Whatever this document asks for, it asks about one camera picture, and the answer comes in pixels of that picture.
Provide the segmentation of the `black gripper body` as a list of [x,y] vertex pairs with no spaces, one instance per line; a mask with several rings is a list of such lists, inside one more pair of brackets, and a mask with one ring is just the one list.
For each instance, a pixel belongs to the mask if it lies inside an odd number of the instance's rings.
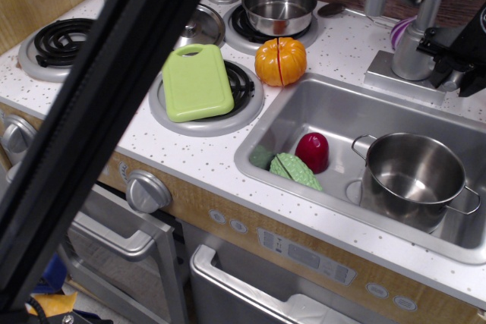
[[465,25],[450,51],[455,70],[475,70],[485,66],[485,5]]

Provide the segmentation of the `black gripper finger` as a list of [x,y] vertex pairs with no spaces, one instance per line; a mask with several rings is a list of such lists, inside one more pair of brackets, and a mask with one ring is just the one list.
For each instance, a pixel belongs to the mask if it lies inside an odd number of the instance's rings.
[[430,27],[424,32],[417,50],[431,56],[434,66],[428,81],[436,89],[434,81],[439,74],[448,75],[451,71],[471,71],[475,64],[466,61],[458,52],[453,51],[453,43],[465,27]]
[[485,68],[465,71],[459,85],[459,97],[470,97],[485,88]]

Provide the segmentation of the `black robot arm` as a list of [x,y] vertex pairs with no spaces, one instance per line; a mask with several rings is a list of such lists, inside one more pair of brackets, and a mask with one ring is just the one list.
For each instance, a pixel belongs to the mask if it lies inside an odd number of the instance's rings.
[[1,202],[1,312],[24,305],[200,0],[108,0]]

